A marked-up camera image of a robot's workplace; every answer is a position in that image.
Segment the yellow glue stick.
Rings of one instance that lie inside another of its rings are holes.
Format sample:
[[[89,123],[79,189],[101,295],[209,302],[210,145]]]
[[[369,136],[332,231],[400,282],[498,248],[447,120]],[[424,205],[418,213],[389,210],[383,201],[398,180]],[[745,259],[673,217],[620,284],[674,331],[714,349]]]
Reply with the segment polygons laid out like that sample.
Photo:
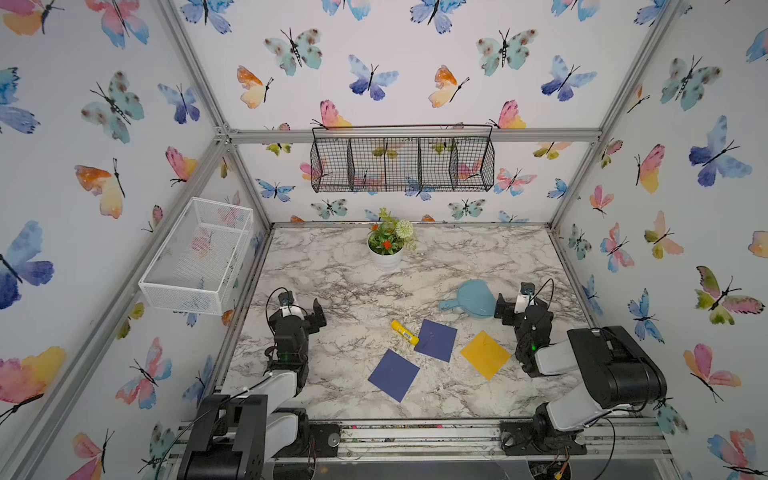
[[[399,321],[392,320],[391,327],[394,331],[404,337],[411,345],[417,346],[419,344],[420,339],[410,330],[405,328]]]

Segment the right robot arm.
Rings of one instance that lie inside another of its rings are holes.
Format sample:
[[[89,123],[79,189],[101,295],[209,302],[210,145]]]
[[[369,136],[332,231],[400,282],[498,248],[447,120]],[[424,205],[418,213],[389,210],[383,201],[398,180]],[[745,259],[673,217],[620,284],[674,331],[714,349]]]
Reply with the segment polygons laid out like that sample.
[[[554,343],[554,314],[532,283],[522,283],[514,301],[499,295],[494,316],[514,329],[515,358],[529,377],[581,375],[578,385],[540,404],[531,419],[500,426],[507,456],[585,455],[578,436],[586,429],[614,411],[639,413],[666,396],[664,374],[621,326],[571,329]]]

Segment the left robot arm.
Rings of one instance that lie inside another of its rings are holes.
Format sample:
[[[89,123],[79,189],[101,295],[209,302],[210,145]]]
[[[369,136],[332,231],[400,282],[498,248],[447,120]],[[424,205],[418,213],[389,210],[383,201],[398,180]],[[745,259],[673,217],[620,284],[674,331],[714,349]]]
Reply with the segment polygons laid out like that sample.
[[[212,393],[193,420],[161,448],[149,479],[313,479],[319,447],[307,412],[287,402],[309,373],[309,336],[327,325],[321,304],[296,304],[293,292],[270,294],[278,308],[265,314],[273,344],[267,367],[238,394]]]

